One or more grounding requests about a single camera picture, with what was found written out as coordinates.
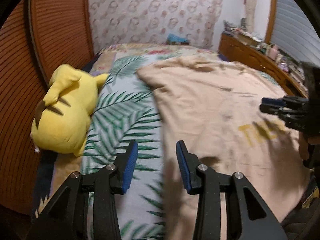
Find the right hand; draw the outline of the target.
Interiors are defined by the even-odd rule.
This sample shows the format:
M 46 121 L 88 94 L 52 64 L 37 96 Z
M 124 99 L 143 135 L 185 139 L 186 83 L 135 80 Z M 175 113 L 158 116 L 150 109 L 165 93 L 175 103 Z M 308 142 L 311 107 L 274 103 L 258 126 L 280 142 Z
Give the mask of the right hand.
M 299 133 L 299 155 L 302 160 L 309 158 L 308 146 L 319 144 L 319 136 L 308 137 L 304 133 Z

